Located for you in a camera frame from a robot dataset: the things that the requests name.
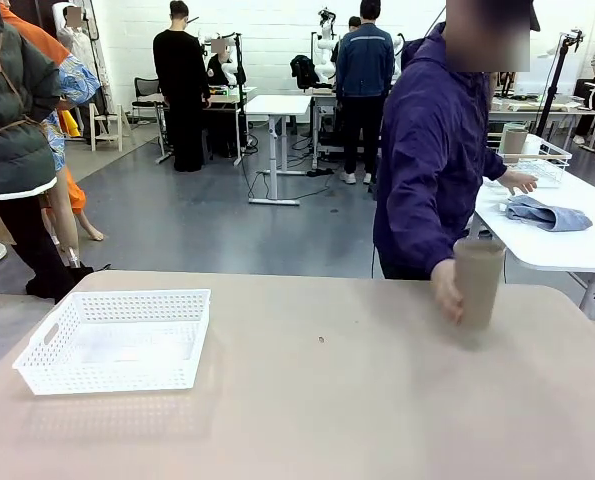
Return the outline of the person's left hand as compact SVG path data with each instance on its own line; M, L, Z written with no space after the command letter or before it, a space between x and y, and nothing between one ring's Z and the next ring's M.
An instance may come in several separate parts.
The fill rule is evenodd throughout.
M507 169L506 172L497 179L497 182L506 188L511 195L516 191L523 194L529 194L537 188L538 179L530 174L521 171Z

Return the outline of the person's right hand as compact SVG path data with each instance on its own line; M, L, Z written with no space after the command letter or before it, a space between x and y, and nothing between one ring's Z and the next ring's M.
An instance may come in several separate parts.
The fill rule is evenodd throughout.
M435 300L443 314L459 325L463 316L463 297L456 285L456 262L453 259L439 262L433 268L430 280Z

